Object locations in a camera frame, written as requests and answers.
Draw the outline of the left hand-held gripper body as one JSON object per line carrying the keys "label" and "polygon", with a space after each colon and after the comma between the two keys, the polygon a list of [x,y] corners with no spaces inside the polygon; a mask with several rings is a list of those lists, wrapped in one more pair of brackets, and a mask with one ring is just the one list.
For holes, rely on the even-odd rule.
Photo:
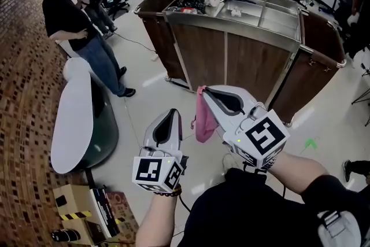
{"label": "left hand-held gripper body", "polygon": [[132,182],[153,193],[173,193],[187,167],[180,150],[142,147],[134,157]]}

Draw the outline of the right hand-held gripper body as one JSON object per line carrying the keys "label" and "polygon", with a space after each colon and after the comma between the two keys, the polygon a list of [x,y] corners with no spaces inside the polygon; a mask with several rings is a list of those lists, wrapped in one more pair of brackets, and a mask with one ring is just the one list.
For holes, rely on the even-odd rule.
{"label": "right hand-held gripper body", "polygon": [[283,149],[290,137],[274,110],[267,111],[261,104],[226,130],[223,140],[231,151],[244,158],[251,166],[266,169]]}

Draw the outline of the pink cloth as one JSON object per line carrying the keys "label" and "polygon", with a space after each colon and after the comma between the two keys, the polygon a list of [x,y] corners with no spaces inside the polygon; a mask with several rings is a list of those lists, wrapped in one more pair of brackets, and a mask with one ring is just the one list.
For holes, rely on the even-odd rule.
{"label": "pink cloth", "polygon": [[190,128],[195,130],[195,137],[200,143],[205,143],[219,126],[203,98],[205,89],[206,86],[199,86],[197,89],[196,113],[194,120],[190,124]]}

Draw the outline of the person's left forearm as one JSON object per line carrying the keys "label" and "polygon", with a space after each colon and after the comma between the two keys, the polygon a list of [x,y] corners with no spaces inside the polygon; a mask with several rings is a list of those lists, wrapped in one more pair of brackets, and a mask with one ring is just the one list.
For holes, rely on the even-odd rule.
{"label": "person's left forearm", "polygon": [[155,194],[136,234],[136,247],[170,247],[177,197]]}

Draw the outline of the person's right forearm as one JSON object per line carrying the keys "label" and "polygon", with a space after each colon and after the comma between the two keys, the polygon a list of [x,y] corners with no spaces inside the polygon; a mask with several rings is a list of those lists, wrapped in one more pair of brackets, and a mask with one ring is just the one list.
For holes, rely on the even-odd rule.
{"label": "person's right forearm", "polygon": [[268,170],[284,186],[301,195],[318,177],[328,171],[317,161],[281,152]]}

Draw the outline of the wooden steel housekeeping cart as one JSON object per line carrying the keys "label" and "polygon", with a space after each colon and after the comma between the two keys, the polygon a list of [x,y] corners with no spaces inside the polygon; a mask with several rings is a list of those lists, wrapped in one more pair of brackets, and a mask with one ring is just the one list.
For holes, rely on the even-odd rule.
{"label": "wooden steel housekeeping cart", "polygon": [[[181,13],[174,0],[163,11],[189,90],[225,84],[247,90],[268,109],[301,44],[292,0],[225,0],[217,17]],[[242,17],[232,17],[238,8]]]}

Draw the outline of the red patterned mat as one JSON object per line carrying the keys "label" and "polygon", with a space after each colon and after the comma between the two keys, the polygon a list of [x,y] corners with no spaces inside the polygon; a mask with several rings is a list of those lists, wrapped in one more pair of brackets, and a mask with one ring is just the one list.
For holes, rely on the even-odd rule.
{"label": "red patterned mat", "polygon": [[119,229],[119,233],[109,239],[110,242],[119,242],[120,246],[135,246],[138,223],[123,192],[107,192],[109,206]]}

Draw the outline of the black flat box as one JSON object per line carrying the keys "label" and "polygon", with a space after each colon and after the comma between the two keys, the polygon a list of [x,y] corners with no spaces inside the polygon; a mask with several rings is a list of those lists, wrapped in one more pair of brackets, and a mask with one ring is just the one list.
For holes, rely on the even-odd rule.
{"label": "black flat box", "polygon": [[106,238],[113,238],[120,233],[115,222],[113,212],[109,205],[109,200],[105,189],[90,189],[90,196],[98,221]]}

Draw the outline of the white oval table green base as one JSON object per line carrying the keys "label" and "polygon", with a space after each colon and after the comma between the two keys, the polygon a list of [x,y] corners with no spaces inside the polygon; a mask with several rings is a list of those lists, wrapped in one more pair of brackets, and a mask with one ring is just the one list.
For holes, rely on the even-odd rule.
{"label": "white oval table green base", "polygon": [[63,69],[62,91],[51,142],[51,166],[58,174],[91,168],[115,150],[119,130],[101,82],[82,58]]}

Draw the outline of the person's black shirt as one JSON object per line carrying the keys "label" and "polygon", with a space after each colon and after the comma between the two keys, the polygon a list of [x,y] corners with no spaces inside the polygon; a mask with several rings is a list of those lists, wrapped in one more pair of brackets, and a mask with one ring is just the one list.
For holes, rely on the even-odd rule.
{"label": "person's black shirt", "polygon": [[370,229],[370,203],[334,176],[316,178],[301,197],[287,200],[261,175],[232,168],[196,200],[178,247],[323,247],[317,215],[324,211],[353,214],[362,237]]}

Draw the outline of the cardboard box with striped tape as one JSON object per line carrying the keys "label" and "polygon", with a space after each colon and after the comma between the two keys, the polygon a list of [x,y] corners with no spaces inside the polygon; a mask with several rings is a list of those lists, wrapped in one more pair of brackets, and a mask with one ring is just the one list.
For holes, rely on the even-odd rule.
{"label": "cardboard box with striped tape", "polygon": [[81,239],[73,244],[97,245],[108,239],[102,230],[90,196],[90,188],[65,185],[53,190],[63,229],[79,232]]}

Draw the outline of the white serving tray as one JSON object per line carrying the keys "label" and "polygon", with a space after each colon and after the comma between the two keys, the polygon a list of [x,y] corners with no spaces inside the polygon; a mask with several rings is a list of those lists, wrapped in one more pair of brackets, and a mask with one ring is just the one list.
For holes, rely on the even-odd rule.
{"label": "white serving tray", "polygon": [[221,2],[217,7],[205,6],[205,15],[209,17],[217,17],[224,5],[225,3]]}

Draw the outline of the black floral pouch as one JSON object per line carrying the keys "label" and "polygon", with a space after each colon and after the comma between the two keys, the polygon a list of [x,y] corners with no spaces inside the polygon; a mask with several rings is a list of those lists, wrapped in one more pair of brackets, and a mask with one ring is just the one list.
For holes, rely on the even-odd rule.
{"label": "black floral pouch", "polygon": [[196,9],[198,12],[205,14],[205,0],[178,0],[176,5],[179,8]]}

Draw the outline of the black tripod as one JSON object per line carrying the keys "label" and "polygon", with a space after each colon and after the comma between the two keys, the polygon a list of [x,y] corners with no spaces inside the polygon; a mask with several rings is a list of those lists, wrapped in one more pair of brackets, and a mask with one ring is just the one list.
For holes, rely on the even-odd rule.
{"label": "black tripod", "polygon": [[[361,75],[361,77],[364,78],[368,76],[370,78],[370,68],[367,68],[363,62],[360,64],[360,66],[364,70],[364,73]],[[354,105],[360,102],[367,102],[367,105],[370,108],[370,86],[359,97],[357,97],[354,101],[352,101],[351,105]],[[367,127],[368,125],[370,125],[370,115],[366,123],[364,124],[364,126]]]}

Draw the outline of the black shoe with white stripes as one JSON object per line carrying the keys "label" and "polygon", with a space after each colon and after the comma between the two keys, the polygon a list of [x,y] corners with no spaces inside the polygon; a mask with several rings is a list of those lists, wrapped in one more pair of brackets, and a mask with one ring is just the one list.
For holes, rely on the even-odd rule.
{"label": "black shoe with white stripes", "polygon": [[75,242],[81,239],[81,236],[76,230],[60,229],[52,231],[51,238],[55,242]]}

